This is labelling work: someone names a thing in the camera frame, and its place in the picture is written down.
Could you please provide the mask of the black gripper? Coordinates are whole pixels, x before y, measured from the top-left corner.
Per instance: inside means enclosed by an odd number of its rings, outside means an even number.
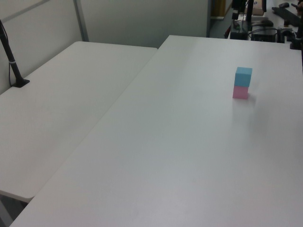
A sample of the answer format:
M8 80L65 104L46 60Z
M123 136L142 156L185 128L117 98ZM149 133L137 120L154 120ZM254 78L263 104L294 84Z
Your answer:
M232 1L232 20L238 20L239 13L244 14L246 8L246 0L233 0Z

